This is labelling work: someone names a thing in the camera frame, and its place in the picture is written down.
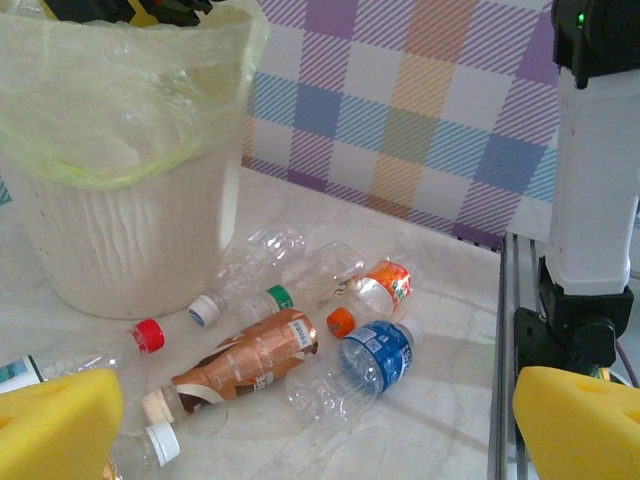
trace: checkered pattern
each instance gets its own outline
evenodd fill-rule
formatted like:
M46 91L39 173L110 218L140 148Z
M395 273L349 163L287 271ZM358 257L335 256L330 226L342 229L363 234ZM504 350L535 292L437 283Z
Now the checkered pattern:
M261 3L243 165L489 247L523 198L550 209L549 1Z

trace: trash bag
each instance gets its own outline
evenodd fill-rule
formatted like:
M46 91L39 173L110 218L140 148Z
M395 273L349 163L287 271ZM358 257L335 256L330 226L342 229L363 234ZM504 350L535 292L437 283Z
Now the trash bag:
M255 0L189 28L0 13L0 149L36 178L90 190L209 154L245 113L268 34Z

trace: trash bin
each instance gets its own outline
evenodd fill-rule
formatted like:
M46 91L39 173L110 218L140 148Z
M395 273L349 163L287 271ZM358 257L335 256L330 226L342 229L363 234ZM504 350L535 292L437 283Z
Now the trash bin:
M252 0L216 12L209 29L149 31L0 14L0 175L81 311L184 308L231 240L268 24Z

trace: water bottle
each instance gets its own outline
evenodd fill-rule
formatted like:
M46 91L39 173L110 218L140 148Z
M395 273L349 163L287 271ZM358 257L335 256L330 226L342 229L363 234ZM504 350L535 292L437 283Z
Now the water bottle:
M102 480L158 478L160 469L180 454L180 442L168 422L144 429L137 436L118 435Z
M96 368L122 369L141 353L164 346L158 323L147 319L129 331L70 334L52 348L0 367L0 393Z
M325 433L350 430L376 397L407 373L421 333L412 323L370 322L291 371L285 379L287 397L305 423L316 423Z
M213 288L189 307L191 317L199 325L211 325L242 298L277 281L304 250L305 239L292 226L277 222L262 228L223 261Z
M281 283L245 299L238 316L250 324L286 308L310 315L344 295L363 270L359 253L343 243L331 243L286 268Z
M402 260L405 265L410 264L409 258ZM387 258L357 280L342 305L327 317L327 326L334 336L344 338L358 325L381 318L391 319L396 311L395 319L401 319L410 295L410 271Z
M266 388L318 351L309 318L287 309L227 338L189 371L142 401L150 424L181 421L215 405Z

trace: blue label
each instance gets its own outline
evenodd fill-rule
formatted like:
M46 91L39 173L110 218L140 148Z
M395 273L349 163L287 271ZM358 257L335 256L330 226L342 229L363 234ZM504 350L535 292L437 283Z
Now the blue label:
M369 350L382 372L383 392L400 380L413 362L409 340L392 323L383 320L370 322L346 338Z
M20 358L0 367L0 393L42 382L42 377L31 356Z

